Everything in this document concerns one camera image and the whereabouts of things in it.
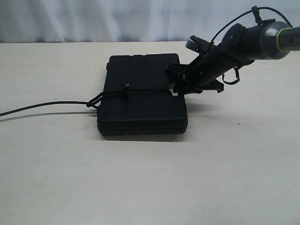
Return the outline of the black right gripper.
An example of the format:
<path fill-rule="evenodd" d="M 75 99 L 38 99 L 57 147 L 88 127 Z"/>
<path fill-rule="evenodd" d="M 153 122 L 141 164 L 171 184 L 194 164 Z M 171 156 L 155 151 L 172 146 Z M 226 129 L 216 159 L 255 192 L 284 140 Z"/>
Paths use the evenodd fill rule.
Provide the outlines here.
<path fill-rule="evenodd" d="M 191 66 L 188 64 L 169 63 L 165 69 L 169 89 L 178 95 L 200 94 L 215 90 L 220 93 L 224 85 L 217 80 L 224 72 L 212 64 Z"/>

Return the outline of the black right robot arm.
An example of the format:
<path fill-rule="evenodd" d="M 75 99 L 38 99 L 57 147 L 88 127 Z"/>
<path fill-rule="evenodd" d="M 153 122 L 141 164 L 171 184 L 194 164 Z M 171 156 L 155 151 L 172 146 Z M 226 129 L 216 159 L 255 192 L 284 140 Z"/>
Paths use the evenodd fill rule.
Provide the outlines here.
<path fill-rule="evenodd" d="M 240 81 L 239 70 L 256 60 L 280 60 L 291 51 L 300 49 L 299 27 L 289 27 L 285 22 L 265 20 L 260 25 L 246 28 L 233 25 L 218 45 L 197 36 L 190 36 L 186 48 L 199 55 L 189 64 L 172 64 L 166 73 L 173 92 L 186 95 L 205 90 L 224 90 L 224 84 L 235 85 Z M 233 82 L 217 80 L 233 69 Z"/>

